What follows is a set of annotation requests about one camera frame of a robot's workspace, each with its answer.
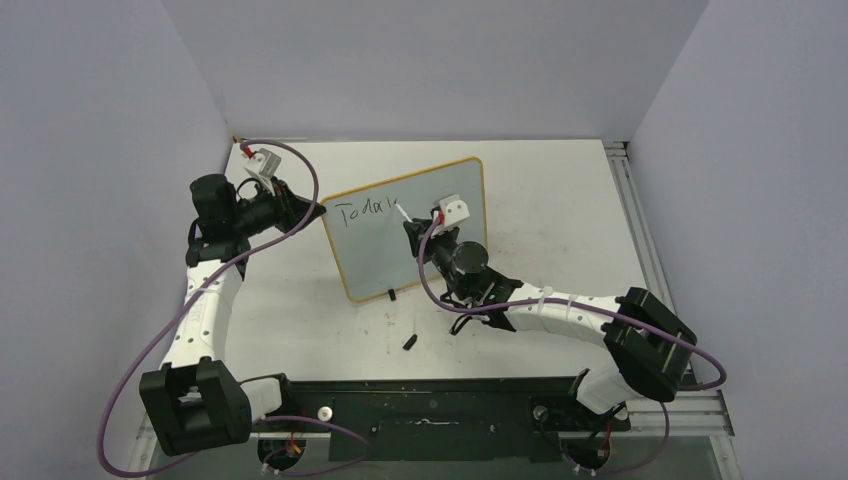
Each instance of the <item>white clamp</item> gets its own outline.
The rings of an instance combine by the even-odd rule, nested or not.
[[[439,226],[433,230],[433,237],[436,235],[451,230],[459,226],[460,223],[471,217],[468,212],[468,205],[459,198],[459,195],[451,195],[445,197],[438,202],[439,218],[435,221],[440,221]]]
[[[274,183],[271,179],[274,178],[274,173],[277,167],[280,166],[282,159],[276,153],[267,148],[260,148],[254,152],[252,157],[247,157],[247,163],[244,169],[247,174],[256,179],[266,190],[274,193]]]

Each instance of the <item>screw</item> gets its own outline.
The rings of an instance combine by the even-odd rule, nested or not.
[[[333,409],[330,407],[321,407],[318,409],[318,420],[329,422],[333,418]]]
[[[548,416],[548,408],[544,405],[537,405],[536,408],[533,409],[533,418],[536,420],[541,420],[542,417]]]

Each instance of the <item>cable tie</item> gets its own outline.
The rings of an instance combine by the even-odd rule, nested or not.
[[[579,295],[571,294],[568,296],[568,304],[565,306],[565,320],[568,321],[568,314],[571,313],[571,302],[577,299]]]
[[[551,286],[542,289],[542,295],[539,297],[539,305],[536,307],[536,315],[542,316],[542,305],[545,304],[545,299],[550,297],[552,293],[554,293],[554,288]]]
[[[195,288],[194,290],[191,291],[191,293],[194,293],[194,292],[214,293],[215,295],[221,295],[221,292],[214,290],[214,289],[211,289],[211,288]]]

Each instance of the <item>black mount bracket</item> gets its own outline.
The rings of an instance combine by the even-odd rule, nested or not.
[[[200,398],[191,398],[197,387]],[[220,360],[197,365],[165,364],[141,376],[141,401],[165,455],[244,443],[250,437],[247,395]]]

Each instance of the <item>whiteboard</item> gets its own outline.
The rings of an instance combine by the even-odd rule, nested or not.
[[[362,302],[418,283],[418,267],[395,202],[412,218],[430,218],[436,202],[459,194],[471,218],[460,227],[458,242],[487,246],[483,162],[468,157],[433,168],[330,195],[321,201],[327,238],[345,293]],[[427,276],[436,275],[432,265]]]

